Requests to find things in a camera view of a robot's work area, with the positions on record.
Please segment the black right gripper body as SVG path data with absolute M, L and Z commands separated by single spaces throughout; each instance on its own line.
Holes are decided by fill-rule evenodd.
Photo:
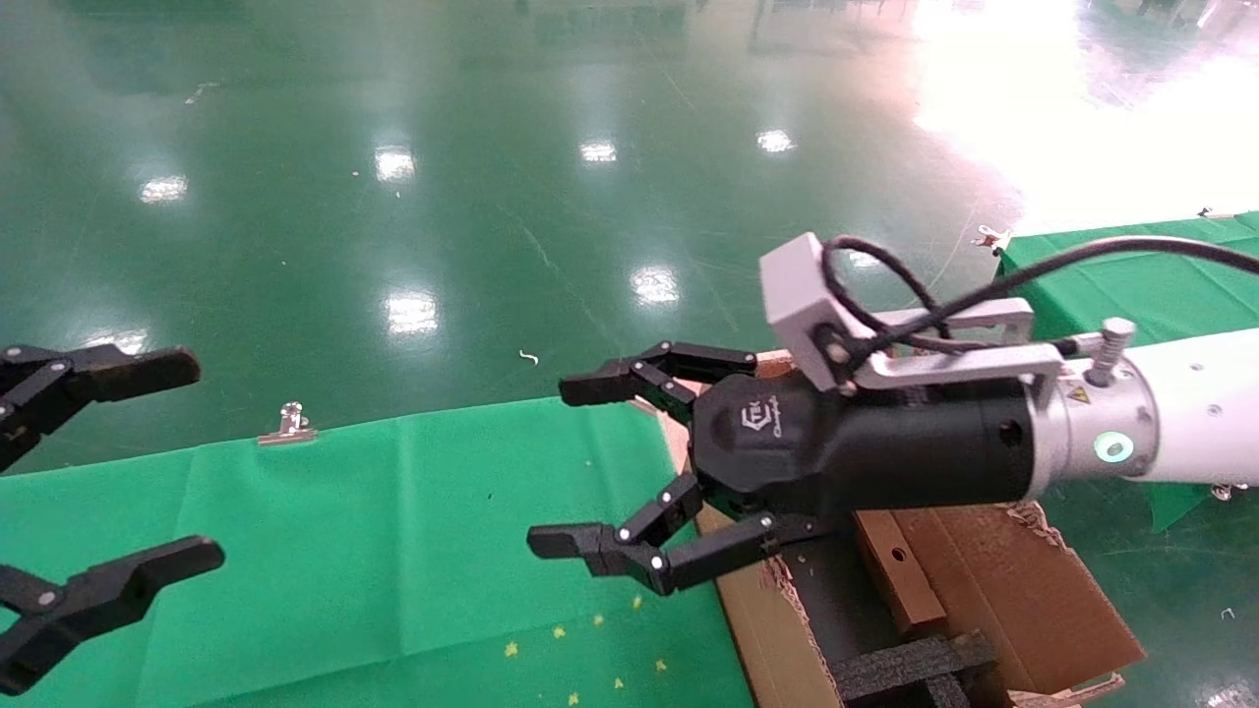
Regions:
M 689 462 L 724 511 L 823 520 L 1021 501 L 1034 431 L 1019 380 L 845 397 L 805 375 L 731 375 L 692 403 Z

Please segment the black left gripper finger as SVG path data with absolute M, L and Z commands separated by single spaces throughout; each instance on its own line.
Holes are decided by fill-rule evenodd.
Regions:
M 162 590 L 225 561 L 217 540 L 189 535 L 94 564 L 60 585 L 3 564 L 3 606 L 15 614 L 1 636 L 3 694 L 26 694 L 82 644 L 144 621 Z
M 69 351 L 10 345 L 1 353 L 1 471 L 92 403 L 127 401 L 193 385 L 193 350 L 127 354 L 115 344 Z

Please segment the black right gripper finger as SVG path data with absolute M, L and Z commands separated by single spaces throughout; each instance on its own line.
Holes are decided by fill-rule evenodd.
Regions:
M 603 406 L 642 399 L 681 425 L 691 423 L 697 393 L 684 380 L 718 383 L 731 375 L 754 375 L 758 358 L 752 351 L 660 341 L 637 354 L 607 360 L 603 367 L 569 375 L 559 382 L 567 406 Z
M 730 524 L 669 548 L 666 543 L 708 505 L 723 511 Z M 618 525 L 536 525 L 529 528 L 526 542 L 538 559 L 580 559 L 594 577 L 624 574 L 669 596 L 836 530 L 835 515 L 774 509 L 768 501 L 720 488 L 710 476 L 684 472 Z

